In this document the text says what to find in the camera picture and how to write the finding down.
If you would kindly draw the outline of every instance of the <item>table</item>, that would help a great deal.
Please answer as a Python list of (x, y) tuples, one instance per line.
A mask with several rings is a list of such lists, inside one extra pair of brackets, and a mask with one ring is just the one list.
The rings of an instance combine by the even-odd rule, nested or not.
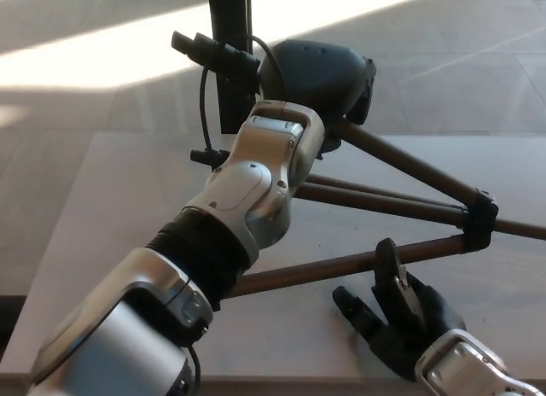
[[(231, 138), (215, 142), (229, 147)], [(540, 175), (546, 139), (387, 139), (494, 193), (501, 217), (546, 224), (546, 180)], [(0, 378), (24, 379), (59, 320), (201, 189), (209, 171), (189, 161), (199, 140), (172, 134), (94, 136), (0, 363)], [(313, 172), (449, 201), (348, 145), (317, 162)], [(387, 236), (405, 244), (455, 233), (446, 225), (294, 201), (291, 230), (262, 252), (252, 272), (373, 250)], [(517, 376), (536, 386), (546, 380), (545, 248), (546, 242), (494, 235), (483, 252), (409, 265), (460, 310), (469, 330)], [(332, 290), (343, 283), (378, 311), (372, 279), (363, 274), (226, 300), (196, 347), (205, 389), (253, 394), (261, 384), (274, 383), (269, 394), (341, 394), (341, 386), (344, 394), (393, 394), (393, 389), (420, 394), (378, 363), (331, 300)], [(226, 381), (238, 389), (230, 390)], [(223, 393), (216, 393), (220, 388)]]

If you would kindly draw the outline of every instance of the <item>tripod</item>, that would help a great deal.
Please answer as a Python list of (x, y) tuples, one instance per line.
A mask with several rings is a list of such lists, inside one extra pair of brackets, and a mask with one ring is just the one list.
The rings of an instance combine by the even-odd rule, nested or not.
[[(245, 87), (252, 96), (261, 92), (263, 98), (282, 99), (316, 110), (326, 127), (322, 152), (338, 148), (343, 140), (459, 201), (461, 205), (457, 206), (334, 178), (308, 176), (294, 197), (449, 224), (462, 230), (457, 236), (396, 247), (401, 264), (485, 249), (494, 231), (546, 241), (546, 227), (497, 219), (498, 206), (489, 193), (361, 130), (359, 126), (366, 120), (371, 103), (375, 64), (351, 49), (287, 40), (270, 51), (265, 48), (267, 57), (258, 72), (257, 59), (200, 34), (191, 40), (174, 32), (171, 44), (205, 70), (210, 68)], [(194, 150), (191, 160), (216, 168), (228, 155), (224, 150)], [(242, 277), (228, 297), (372, 271), (378, 261), (380, 258), (375, 252), (367, 252), (260, 272)]]
[[(302, 200), (449, 224), (462, 230), (457, 236), (397, 247), (402, 264), (485, 249), (491, 242), (493, 231), (546, 241), (546, 227), (497, 219), (498, 207), (489, 194), (441, 172), (346, 119), (335, 125), (333, 130), (347, 143), (464, 205), (454, 206), (314, 174), (298, 189), (295, 197)], [(371, 251), (260, 272), (243, 277), (229, 297), (372, 271), (377, 260), (376, 253)]]

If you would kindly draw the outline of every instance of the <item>tile floor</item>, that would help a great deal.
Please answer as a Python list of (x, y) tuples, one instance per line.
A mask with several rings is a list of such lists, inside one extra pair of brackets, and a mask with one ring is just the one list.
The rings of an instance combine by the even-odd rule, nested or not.
[[(546, 132), (546, 0), (294, 1), (254, 0), (254, 33), (374, 58), (371, 131)], [(0, 294), (28, 291), (95, 132), (199, 133), (173, 29), (210, 33), (206, 0), (0, 0)]]

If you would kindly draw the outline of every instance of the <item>tripod leg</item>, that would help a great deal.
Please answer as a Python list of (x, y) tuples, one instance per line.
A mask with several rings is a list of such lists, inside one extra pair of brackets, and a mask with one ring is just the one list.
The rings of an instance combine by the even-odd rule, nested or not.
[(495, 222), (495, 231), (513, 236), (526, 236), (527, 238), (546, 240), (546, 227), (509, 221), (507, 219), (498, 219)]
[(443, 207), (309, 183), (301, 185), (294, 194), (294, 197), (302, 200), (334, 204), (336, 206), (358, 208), (375, 213), (449, 224), (460, 228), (464, 225), (466, 214), (466, 210), (462, 207)]
[[(464, 237), (450, 236), (439, 240), (417, 242), (400, 246), (397, 250), (401, 264), (447, 257), (464, 253)], [(259, 272), (241, 278), (228, 298), (372, 271), (374, 265), (375, 251), (372, 251)]]
[(336, 123), (333, 130), (335, 134), (349, 144), (379, 160), (385, 161), (388, 165), (441, 191), (467, 207), (473, 207), (478, 199), (478, 190), (476, 188), (440, 171), (438, 168), (406, 153), (389, 142), (360, 130), (358, 126), (345, 119)]
[(376, 187), (370, 187), (368, 185), (363, 185), (363, 184), (349, 183), (347, 181), (338, 180), (337, 178), (324, 177), (324, 176), (319, 176), (316, 174), (310, 174), (307, 177), (306, 182), (311, 184), (327, 185), (328, 187), (335, 187), (337, 189), (349, 189), (351, 191), (362, 191), (364, 193), (383, 195), (385, 197), (395, 197), (395, 198), (400, 198), (402, 200), (424, 202), (426, 204), (434, 204), (436, 206), (453, 207), (452, 204), (449, 204), (447, 202), (428, 200), (426, 198), (415, 197), (413, 195), (407, 195), (402, 193), (396, 193), (394, 191), (390, 191), (387, 189), (377, 189)]

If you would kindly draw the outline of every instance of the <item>black rubber joint cover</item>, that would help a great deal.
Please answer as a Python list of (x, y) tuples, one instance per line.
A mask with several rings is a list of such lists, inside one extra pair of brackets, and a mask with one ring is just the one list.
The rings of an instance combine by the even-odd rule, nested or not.
[(146, 248), (184, 271), (215, 311), (250, 267), (247, 251), (235, 235), (212, 215), (194, 208), (184, 208)]

